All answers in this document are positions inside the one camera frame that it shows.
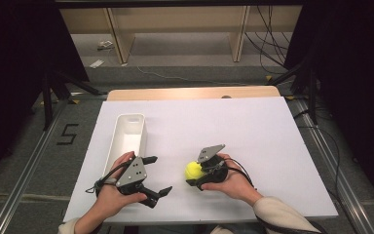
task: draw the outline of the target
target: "person's left hand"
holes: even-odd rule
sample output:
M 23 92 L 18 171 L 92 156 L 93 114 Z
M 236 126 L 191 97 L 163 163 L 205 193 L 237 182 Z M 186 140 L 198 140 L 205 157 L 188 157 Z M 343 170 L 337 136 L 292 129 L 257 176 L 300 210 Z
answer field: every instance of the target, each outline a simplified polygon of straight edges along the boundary
M 127 162 L 131 157 L 135 157 L 133 151 L 123 154 L 114 162 L 111 170 Z M 123 169 L 117 170 L 111 177 L 118 178 L 122 171 Z M 104 184 L 93 206 L 75 223 L 74 231 L 76 234 L 91 233 L 106 218 L 116 215 L 124 206 L 141 202 L 145 199 L 147 199 L 147 196 L 143 193 L 123 195 L 115 185 Z

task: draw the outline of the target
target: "white tabletop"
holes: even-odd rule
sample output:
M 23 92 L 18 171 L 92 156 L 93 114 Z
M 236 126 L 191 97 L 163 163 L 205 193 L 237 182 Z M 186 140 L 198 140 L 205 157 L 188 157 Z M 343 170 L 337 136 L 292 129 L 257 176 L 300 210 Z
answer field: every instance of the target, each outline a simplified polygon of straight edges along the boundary
M 87 155 L 64 221 L 83 215 L 94 203 L 86 193 L 103 173 L 117 117 L 145 116 L 143 184 L 158 192 L 172 186 L 154 209 L 141 204 L 123 208 L 107 221 L 121 224 L 240 222 L 255 220 L 244 202 L 215 191 L 200 191 L 185 182 L 185 166 L 203 147 L 226 144 L 222 150 L 239 161 L 265 196 L 276 196 L 309 217 L 337 212 L 282 97 L 193 100 L 106 101 L 99 112 Z

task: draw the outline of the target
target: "white container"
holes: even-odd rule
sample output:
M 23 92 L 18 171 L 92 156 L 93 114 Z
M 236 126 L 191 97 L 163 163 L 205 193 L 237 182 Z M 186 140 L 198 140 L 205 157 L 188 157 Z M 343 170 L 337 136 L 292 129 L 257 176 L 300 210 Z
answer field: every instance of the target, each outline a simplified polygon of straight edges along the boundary
M 142 114 L 123 114 L 118 116 L 112 136 L 104 175 L 107 175 L 115 160 L 124 153 L 134 151 L 135 156 L 144 157 L 147 141 L 145 117 Z

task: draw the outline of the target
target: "yellow ball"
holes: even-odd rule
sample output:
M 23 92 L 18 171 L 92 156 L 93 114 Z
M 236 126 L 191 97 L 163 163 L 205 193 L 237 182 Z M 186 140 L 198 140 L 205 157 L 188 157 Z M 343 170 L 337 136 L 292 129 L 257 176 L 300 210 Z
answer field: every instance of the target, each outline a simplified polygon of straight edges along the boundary
M 184 171 L 186 179 L 198 179 L 205 174 L 202 172 L 202 166 L 197 162 L 191 162 L 187 164 L 186 170 Z

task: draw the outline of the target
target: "hand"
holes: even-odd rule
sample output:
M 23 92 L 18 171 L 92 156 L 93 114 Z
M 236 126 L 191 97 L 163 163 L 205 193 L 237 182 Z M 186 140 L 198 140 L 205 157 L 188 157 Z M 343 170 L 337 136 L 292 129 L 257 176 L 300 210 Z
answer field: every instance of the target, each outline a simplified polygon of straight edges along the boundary
M 241 170 L 239 165 L 231 160 L 228 154 L 217 154 L 225 160 L 227 167 Z M 215 190 L 225 193 L 233 199 L 245 201 L 253 206 L 263 196 L 254 189 L 247 179 L 240 173 L 229 170 L 226 179 L 220 183 L 205 183 L 203 190 Z
M 118 165 L 127 162 L 131 157 L 135 157 L 134 152 L 128 152 L 118 158 L 111 170 Z M 123 169 L 117 170 L 111 177 L 118 178 Z M 124 206 L 141 202 L 147 199 L 143 193 L 133 193 L 131 195 L 123 195 L 118 191 L 114 185 L 105 184 L 102 186 L 93 206 L 87 211 L 84 216 L 78 219 L 75 224 L 75 233 L 91 233 L 94 231 L 106 218 L 116 215 Z

